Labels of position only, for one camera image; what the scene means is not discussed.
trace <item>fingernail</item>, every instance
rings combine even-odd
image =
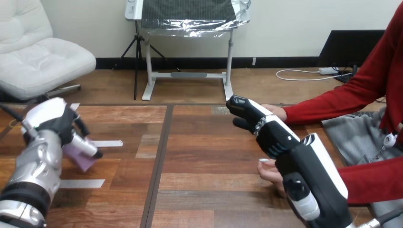
[[[267,158],[261,158],[261,159],[259,159],[259,162],[261,162],[261,163],[267,163],[267,162],[269,162],[270,160],[269,159],[267,159]]]

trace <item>white armchair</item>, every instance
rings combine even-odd
[[[95,69],[95,57],[77,44],[52,38],[39,0],[0,0],[0,91],[20,100],[48,93]]]

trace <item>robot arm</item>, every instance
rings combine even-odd
[[[93,158],[102,153],[81,137],[88,129],[61,98],[45,101],[21,116],[1,106],[21,121],[27,147],[16,158],[16,169],[0,194],[0,227],[44,228],[45,217],[60,186],[63,146],[71,143]]]
[[[354,228],[347,188],[316,133],[300,140],[277,116],[249,99],[234,95],[234,125],[251,131],[262,151],[276,159],[294,213],[309,228]],[[361,227],[375,228],[374,219]]]

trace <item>plastic wrap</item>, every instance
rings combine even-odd
[[[249,22],[250,0],[144,0],[142,31],[152,36],[220,37]]]

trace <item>chair leg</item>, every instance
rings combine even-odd
[[[72,90],[77,90],[80,91],[81,90],[81,85],[72,85],[72,86],[67,86],[67,87],[63,87],[54,91],[50,91],[48,93],[46,93],[45,95],[48,97],[52,97],[52,96],[56,96],[68,91],[72,91]]]

